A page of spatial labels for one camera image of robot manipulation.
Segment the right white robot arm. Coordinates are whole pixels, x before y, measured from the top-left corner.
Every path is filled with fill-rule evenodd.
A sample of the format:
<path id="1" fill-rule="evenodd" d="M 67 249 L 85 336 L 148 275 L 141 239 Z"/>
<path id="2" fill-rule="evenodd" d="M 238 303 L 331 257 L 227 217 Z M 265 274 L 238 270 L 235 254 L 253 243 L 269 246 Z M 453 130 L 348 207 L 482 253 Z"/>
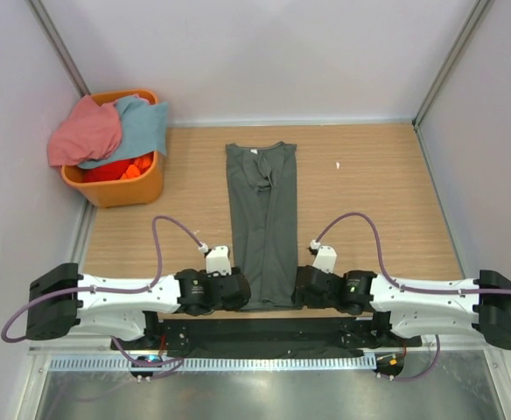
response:
<path id="1" fill-rule="evenodd" d="M 341 313 L 376 316 L 369 328 L 382 347 L 399 338 L 423 335 L 481 337 L 511 351 L 511 281 L 492 270 L 475 278 L 448 282 L 394 279 L 373 271 L 342 276 L 304 266 L 297 272 L 292 301 L 296 307 L 333 308 Z"/>

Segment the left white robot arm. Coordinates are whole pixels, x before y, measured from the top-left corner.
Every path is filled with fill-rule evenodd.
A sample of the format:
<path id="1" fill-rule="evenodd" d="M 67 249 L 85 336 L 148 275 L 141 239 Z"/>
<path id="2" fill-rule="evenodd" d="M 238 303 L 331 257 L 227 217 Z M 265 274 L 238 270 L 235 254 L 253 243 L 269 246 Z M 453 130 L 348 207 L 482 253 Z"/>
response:
<path id="1" fill-rule="evenodd" d="M 79 291 L 30 308 L 26 338 L 55 340 L 69 333 L 91 333 L 133 341 L 141 349 L 150 350 L 161 339 L 161 329 L 155 324 L 158 313 L 199 316 L 238 311 L 251 298 L 249 282 L 238 268 L 232 268 L 229 275 L 183 269 L 160 277 L 148 291 L 129 293 L 150 282 L 82 275 L 76 263 L 62 263 L 31 283 L 29 300 L 71 288 Z"/>

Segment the dark grey t shirt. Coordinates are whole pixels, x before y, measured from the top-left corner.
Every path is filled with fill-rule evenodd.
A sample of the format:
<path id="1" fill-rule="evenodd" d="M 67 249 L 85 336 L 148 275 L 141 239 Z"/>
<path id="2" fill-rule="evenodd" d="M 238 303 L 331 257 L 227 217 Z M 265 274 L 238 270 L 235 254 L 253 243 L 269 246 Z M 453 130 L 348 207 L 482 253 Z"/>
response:
<path id="1" fill-rule="evenodd" d="M 245 312 L 290 309 L 298 271 L 297 146 L 226 146 L 234 264 L 248 279 Z"/>

